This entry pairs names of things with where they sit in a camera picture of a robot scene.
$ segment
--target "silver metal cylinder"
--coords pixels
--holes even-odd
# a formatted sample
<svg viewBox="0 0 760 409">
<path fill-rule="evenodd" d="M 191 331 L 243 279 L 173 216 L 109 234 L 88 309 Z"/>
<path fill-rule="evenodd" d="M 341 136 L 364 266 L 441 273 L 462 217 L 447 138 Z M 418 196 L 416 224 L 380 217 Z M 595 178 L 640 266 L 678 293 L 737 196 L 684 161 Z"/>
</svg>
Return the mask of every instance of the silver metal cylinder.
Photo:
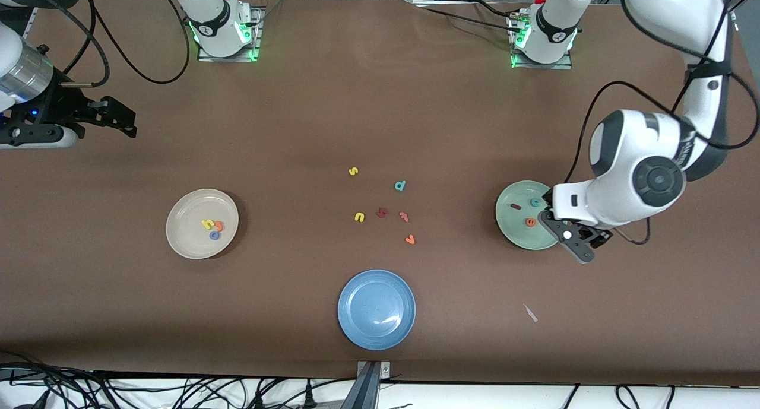
<svg viewBox="0 0 760 409">
<path fill-rule="evenodd" d="M 16 65 L 0 77 L 0 90 L 16 100 L 16 103 L 24 103 L 45 91 L 52 73 L 50 60 L 24 42 Z"/>
</svg>

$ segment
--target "blue plate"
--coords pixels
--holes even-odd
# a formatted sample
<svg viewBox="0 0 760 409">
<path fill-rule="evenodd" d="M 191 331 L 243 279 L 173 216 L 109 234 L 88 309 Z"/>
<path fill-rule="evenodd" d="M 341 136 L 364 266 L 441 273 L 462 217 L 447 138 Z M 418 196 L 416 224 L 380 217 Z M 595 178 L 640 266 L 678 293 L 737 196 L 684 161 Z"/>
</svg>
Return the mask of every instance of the blue plate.
<svg viewBox="0 0 760 409">
<path fill-rule="evenodd" d="M 337 319 L 343 333 L 367 350 L 399 345 L 412 330 L 415 315 L 412 290 L 391 271 L 356 274 L 337 301 Z"/>
</svg>

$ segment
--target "white plate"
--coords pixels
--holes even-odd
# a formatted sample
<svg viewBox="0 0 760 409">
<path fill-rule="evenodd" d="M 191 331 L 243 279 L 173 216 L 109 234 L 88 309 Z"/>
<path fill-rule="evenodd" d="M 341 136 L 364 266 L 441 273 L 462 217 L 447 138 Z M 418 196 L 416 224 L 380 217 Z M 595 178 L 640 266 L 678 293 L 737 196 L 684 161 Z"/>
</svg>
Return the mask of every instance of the white plate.
<svg viewBox="0 0 760 409">
<path fill-rule="evenodd" d="M 224 228 L 218 240 L 204 227 L 206 219 L 221 220 Z M 190 259 L 204 259 L 224 250 L 237 232 L 239 216 L 230 196 L 216 189 L 199 189 L 174 204 L 166 218 L 166 239 L 175 252 Z"/>
</svg>

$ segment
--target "green plate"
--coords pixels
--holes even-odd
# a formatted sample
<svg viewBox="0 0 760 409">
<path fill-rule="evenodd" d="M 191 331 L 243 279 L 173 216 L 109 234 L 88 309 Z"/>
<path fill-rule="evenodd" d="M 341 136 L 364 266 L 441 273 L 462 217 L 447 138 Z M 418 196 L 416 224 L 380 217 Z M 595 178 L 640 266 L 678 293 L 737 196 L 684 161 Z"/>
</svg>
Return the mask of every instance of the green plate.
<svg viewBox="0 0 760 409">
<path fill-rule="evenodd" d="M 549 187 L 531 180 L 515 182 L 502 191 L 496 200 L 496 222 L 504 236 L 509 241 L 529 250 L 548 249 L 556 244 L 557 240 L 545 230 L 540 223 L 534 227 L 525 224 L 525 220 L 532 217 L 536 220 L 540 211 L 546 209 L 546 201 L 543 195 Z M 538 207 L 532 207 L 530 200 L 540 200 Z M 511 206 L 516 204 L 522 209 L 517 210 Z"/>
</svg>

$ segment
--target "brown tabletop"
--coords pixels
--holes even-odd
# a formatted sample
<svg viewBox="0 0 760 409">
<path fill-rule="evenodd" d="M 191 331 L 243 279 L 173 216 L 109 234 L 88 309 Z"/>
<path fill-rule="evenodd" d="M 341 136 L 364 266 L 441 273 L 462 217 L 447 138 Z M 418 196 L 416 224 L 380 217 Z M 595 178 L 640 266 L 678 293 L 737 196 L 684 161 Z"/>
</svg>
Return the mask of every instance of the brown tabletop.
<svg viewBox="0 0 760 409">
<path fill-rule="evenodd" d="M 179 69 L 165 0 L 96 1 L 141 70 Z M 74 11 L 87 22 L 85 1 Z M 382 359 L 402 379 L 757 385 L 757 144 L 690 183 L 649 244 L 616 237 L 588 265 L 497 228 L 504 187 L 567 174 L 603 84 L 665 103 L 679 91 L 679 55 L 617 6 L 591 7 L 583 28 L 572 71 L 512 69 L 497 28 L 404 1 L 285 0 L 259 62 L 193 61 L 168 86 L 132 73 L 99 28 L 112 76 L 87 94 L 133 108 L 138 138 L 90 127 L 73 149 L 0 151 L 0 344 L 86 369 L 340 377 Z M 82 38 L 52 11 L 30 36 L 59 68 Z M 91 47 L 71 75 L 101 72 Z M 653 110 L 613 88 L 592 124 L 618 108 Z M 743 138 L 754 115 L 736 84 L 729 109 Z M 584 149 L 575 179 L 590 177 Z M 241 227 L 223 254 L 191 261 L 164 225 L 198 188 L 233 196 Z M 380 353 L 348 341 L 336 314 L 345 283 L 372 268 L 404 277 L 417 303 L 408 338 Z"/>
</svg>

